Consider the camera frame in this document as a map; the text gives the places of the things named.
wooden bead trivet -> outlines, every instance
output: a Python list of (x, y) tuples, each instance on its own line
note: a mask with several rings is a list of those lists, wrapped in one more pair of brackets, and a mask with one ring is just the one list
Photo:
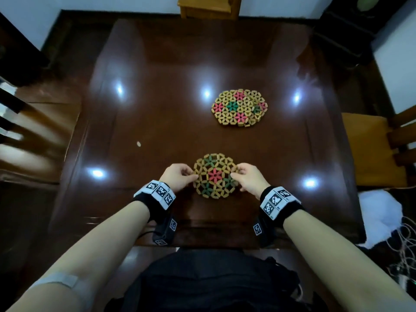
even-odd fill
[(193, 183), (196, 192), (205, 198), (226, 198), (238, 185), (231, 173), (238, 173), (237, 166), (222, 153), (212, 153), (198, 159), (193, 166), (199, 178)]
[(222, 92), (212, 104), (211, 112), (222, 125), (250, 127), (261, 120), (267, 108), (259, 92), (238, 89)]

wall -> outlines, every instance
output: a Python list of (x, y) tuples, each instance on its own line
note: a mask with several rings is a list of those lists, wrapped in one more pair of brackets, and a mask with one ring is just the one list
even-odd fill
[(60, 12), (59, 0), (0, 0), (0, 12), (38, 49)]
[[(317, 19), (332, 0), (242, 0), (241, 16)], [(64, 10), (179, 14), (178, 0), (62, 0)]]
[(396, 113), (416, 104), (416, 0), (408, 0), (373, 42)]

chair seat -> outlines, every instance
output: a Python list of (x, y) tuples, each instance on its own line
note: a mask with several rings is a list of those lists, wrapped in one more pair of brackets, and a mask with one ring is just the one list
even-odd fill
[(228, 0), (178, 0), (178, 6), (231, 13), (231, 5)]
[(354, 157), (358, 186), (406, 187), (406, 170), (394, 161), (387, 133), (392, 129), (379, 116), (342, 113)]

wooden table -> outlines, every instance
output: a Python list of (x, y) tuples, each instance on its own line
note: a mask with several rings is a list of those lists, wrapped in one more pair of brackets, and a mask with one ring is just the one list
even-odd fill
[[(365, 239), (341, 114), (330, 78), (314, 76), (325, 66), (310, 34), (304, 25), (257, 19), (117, 21), (68, 150), (50, 232), (85, 234), (170, 164), (192, 167), (224, 153), (256, 165), (351, 241)], [(239, 88), (261, 92), (269, 110), (253, 127), (222, 126), (211, 105)], [(259, 202), (248, 193), (214, 200), (190, 187), (173, 208), (176, 246), (258, 247)]]

black cable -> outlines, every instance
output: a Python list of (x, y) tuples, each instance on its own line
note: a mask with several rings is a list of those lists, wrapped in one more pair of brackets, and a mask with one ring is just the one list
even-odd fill
[(146, 235), (146, 234), (148, 234), (148, 233), (153, 233), (153, 232), (154, 232), (154, 230), (153, 230), (153, 231), (147, 231), (147, 232), (144, 232), (144, 233), (142, 233), (141, 235), (139, 235), (137, 239), (141, 238), (142, 236), (145, 236), (145, 235)]

